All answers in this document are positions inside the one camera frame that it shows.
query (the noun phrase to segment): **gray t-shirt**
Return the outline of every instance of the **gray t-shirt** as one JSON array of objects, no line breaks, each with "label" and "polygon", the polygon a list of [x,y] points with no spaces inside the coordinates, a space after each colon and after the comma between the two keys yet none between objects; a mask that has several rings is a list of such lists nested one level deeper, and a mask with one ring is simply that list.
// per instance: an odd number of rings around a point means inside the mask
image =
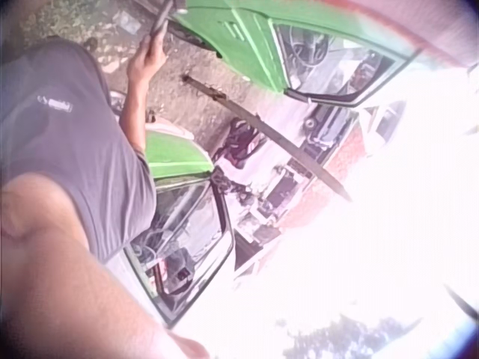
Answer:
[{"label": "gray t-shirt", "polygon": [[156,195],[146,159],[109,107],[95,60],[57,39],[0,72],[2,186],[28,172],[59,184],[76,205],[91,253],[107,262],[150,226]]}]

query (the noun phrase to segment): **person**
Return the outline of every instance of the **person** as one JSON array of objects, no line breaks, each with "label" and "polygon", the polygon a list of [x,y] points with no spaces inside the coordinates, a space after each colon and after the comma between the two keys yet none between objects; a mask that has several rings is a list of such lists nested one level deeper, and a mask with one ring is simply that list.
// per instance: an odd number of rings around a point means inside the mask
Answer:
[{"label": "person", "polygon": [[208,358],[102,266],[156,207],[144,114],[165,32],[145,37],[129,62],[119,123],[78,44],[51,39],[1,67],[0,339],[13,357]]}]

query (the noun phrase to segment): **roof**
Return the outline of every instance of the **roof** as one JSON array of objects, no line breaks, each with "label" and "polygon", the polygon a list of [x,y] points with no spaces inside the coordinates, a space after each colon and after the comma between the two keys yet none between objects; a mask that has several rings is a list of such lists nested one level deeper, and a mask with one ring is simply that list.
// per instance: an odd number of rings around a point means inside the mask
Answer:
[{"label": "roof", "polygon": [[212,171],[208,154],[194,141],[176,135],[147,131],[146,157],[153,178]]}]

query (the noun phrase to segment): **wooden pole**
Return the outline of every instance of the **wooden pole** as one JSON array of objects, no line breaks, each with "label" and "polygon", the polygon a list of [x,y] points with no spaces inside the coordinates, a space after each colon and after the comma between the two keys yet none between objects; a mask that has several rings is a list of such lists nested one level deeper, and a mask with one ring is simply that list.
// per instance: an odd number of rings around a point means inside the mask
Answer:
[{"label": "wooden pole", "polygon": [[254,116],[245,108],[229,100],[224,93],[216,90],[215,88],[209,88],[188,75],[184,75],[182,77],[182,80],[186,84],[191,85],[197,90],[201,91],[208,97],[211,97],[214,101],[222,104],[225,108],[229,109],[236,116],[238,116],[242,120],[245,120],[255,129],[262,132],[269,139],[275,142],[279,147],[288,152],[297,162],[303,165],[314,176],[316,176],[319,180],[323,181],[328,187],[330,187],[330,189],[339,194],[342,198],[349,202],[353,201],[344,186],[337,179],[335,179],[327,170],[325,170],[319,163],[314,161],[307,153],[299,149],[293,142],[285,138],[281,133],[264,123],[258,116]]}]

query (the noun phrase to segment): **vehicle windshield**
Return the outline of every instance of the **vehicle windshield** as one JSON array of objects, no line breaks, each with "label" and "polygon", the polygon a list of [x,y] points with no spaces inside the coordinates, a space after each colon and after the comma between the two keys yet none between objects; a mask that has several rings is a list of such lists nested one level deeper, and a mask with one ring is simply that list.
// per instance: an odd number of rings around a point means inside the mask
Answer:
[{"label": "vehicle windshield", "polygon": [[134,239],[130,261],[160,313],[174,320],[228,253],[209,182],[157,193],[151,226]]},{"label": "vehicle windshield", "polygon": [[384,64],[392,64],[387,57],[341,37],[291,25],[277,25],[276,32],[290,86],[301,93],[356,93],[373,82]]}]

